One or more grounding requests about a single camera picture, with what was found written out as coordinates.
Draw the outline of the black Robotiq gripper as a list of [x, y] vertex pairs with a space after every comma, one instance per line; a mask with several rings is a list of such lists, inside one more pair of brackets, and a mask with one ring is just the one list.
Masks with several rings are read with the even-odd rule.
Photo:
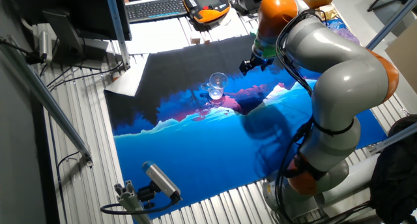
[[243, 76], [246, 76], [248, 70], [251, 70], [257, 66], [260, 67], [262, 71], [265, 71], [268, 66], [270, 66], [274, 61], [274, 58], [271, 59], [262, 59], [256, 56], [254, 53], [251, 54], [250, 60], [243, 60], [239, 66]]

